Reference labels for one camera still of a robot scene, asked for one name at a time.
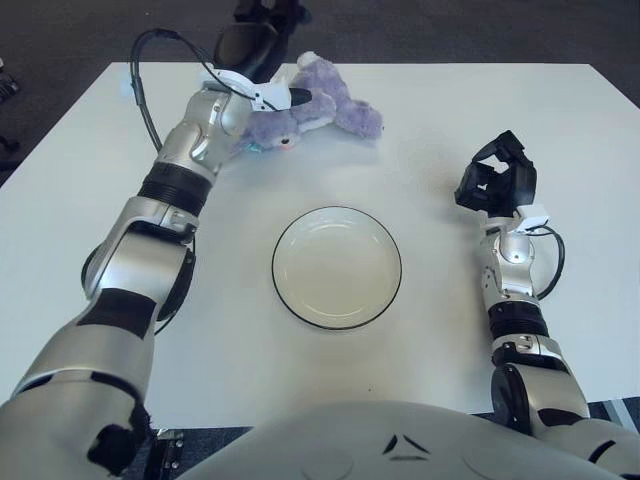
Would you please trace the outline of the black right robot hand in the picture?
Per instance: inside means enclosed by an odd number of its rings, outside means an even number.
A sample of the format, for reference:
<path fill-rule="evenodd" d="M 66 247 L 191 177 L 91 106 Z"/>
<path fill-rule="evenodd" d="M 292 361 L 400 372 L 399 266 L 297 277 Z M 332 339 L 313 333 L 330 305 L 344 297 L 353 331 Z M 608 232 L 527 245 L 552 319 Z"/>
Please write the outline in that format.
<path fill-rule="evenodd" d="M 512 217 L 518 207 L 532 205 L 537 171 L 524 150 L 511 130 L 482 147 L 464 171 L 455 203 L 489 217 Z"/>

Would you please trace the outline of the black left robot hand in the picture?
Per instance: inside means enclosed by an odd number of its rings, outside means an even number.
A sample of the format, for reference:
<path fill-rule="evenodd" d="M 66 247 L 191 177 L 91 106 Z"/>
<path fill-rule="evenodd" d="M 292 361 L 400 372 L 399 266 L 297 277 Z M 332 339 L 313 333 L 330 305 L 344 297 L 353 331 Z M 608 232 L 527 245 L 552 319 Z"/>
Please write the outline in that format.
<path fill-rule="evenodd" d="M 296 0 L 241 0 L 234 22 L 217 40 L 213 64 L 266 83 L 284 62 L 296 28 L 310 21 L 309 10 Z"/>

